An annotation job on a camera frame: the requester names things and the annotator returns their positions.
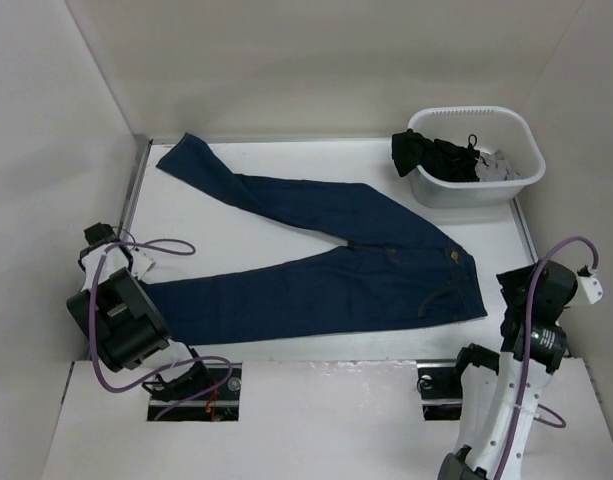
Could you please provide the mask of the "dark blue denim trousers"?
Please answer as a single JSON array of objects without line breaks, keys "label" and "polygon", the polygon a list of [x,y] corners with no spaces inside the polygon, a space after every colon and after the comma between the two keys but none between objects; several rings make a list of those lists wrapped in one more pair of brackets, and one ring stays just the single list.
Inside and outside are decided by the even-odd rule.
[{"label": "dark blue denim trousers", "polygon": [[342,240],[280,265],[146,285],[180,342],[417,329],[486,315],[473,257],[366,184],[237,174],[191,134],[158,167],[226,205]]}]

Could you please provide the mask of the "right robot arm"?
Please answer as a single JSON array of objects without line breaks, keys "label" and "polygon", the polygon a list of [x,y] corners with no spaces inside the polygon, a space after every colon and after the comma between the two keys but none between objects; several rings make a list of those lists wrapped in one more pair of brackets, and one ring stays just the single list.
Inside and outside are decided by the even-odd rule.
[{"label": "right robot arm", "polygon": [[577,292],[576,275],[548,261],[498,275],[506,303],[499,352],[462,348],[450,384],[462,395],[459,434],[441,479],[518,479],[540,398],[568,348],[557,321]]}]

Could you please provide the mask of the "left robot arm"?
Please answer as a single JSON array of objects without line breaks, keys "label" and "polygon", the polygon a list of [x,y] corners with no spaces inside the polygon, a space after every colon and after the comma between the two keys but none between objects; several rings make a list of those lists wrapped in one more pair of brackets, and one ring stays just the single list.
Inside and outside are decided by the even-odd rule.
[{"label": "left robot arm", "polygon": [[176,254],[165,240],[137,243],[105,223],[84,231],[81,290],[66,301],[89,341],[95,375],[111,393],[140,385],[160,401],[200,398],[212,379],[196,350],[172,340],[170,327],[140,281],[155,266],[147,250]]}]

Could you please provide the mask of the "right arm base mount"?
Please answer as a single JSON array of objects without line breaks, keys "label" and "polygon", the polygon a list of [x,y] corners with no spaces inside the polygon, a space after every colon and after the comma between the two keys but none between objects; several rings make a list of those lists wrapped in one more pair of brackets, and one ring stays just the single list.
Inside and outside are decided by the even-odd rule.
[{"label": "right arm base mount", "polygon": [[471,343],[454,360],[424,360],[417,363],[416,388],[422,399],[426,421],[457,421],[463,398],[462,379],[467,367],[499,371],[499,354]]}]

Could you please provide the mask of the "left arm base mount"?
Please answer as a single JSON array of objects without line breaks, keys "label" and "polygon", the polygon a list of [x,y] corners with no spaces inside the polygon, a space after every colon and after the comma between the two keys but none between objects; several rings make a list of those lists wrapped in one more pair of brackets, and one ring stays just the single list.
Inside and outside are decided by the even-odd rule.
[{"label": "left arm base mount", "polygon": [[242,365],[204,362],[166,380],[142,384],[149,394],[150,422],[235,422],[239,420]]}]

